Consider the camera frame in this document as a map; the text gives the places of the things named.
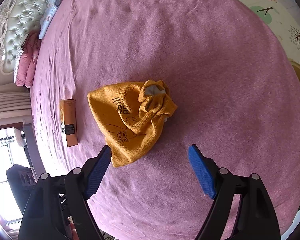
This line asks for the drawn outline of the person's left hand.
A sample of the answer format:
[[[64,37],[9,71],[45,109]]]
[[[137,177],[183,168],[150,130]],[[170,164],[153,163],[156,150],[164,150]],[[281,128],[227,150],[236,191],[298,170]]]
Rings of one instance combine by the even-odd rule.
[[[72,239],[73,240],[79,240],[76,228],[75,228],[73,223],[70,223],[70,229],[71,229],[71,233],[72,233]]]

